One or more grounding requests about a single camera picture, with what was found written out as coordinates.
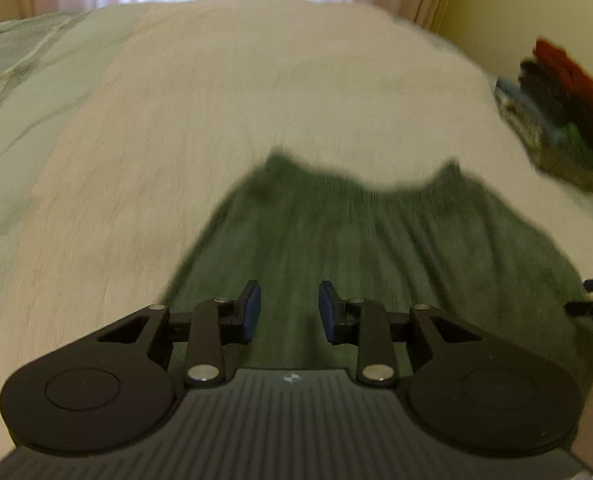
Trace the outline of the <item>dark folded clothes stack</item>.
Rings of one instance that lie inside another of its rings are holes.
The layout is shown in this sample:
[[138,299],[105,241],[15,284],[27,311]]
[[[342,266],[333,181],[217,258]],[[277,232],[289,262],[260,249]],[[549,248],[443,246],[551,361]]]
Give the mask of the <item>dark folded clothes stack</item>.
[[516,82],[497,79],[494,98],[539,171],[593,193],[592,91],[572,91],[551,68],[526,58]]

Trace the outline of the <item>red folded garment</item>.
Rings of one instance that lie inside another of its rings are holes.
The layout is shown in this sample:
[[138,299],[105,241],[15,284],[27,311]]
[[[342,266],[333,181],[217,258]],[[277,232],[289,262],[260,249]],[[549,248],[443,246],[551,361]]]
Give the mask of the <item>red folded garment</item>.
[[569,58],[565,49],[552,44],[543,37],[536,39],[533,48],[536,61],[566,93],[575,112],[581,114],[581,123],[589,126],[587,143],[593,144],[593,77]]

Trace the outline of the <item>dark green knit garment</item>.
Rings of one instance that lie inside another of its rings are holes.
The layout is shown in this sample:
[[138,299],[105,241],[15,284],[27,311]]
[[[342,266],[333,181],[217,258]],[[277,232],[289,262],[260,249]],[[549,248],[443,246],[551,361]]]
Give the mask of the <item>dark green knit garment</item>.
[[593,382],[593,326],[570,318],[584,298],[577,270],[551,239],[491,191],[445,165],[425,185],[377,192],[275,154],[218,206],[164,304],[187,312],[258,281],[252,344],[229,366],[353,368],[356,351],[326,340],[319,284],[407,312],[443,310]]

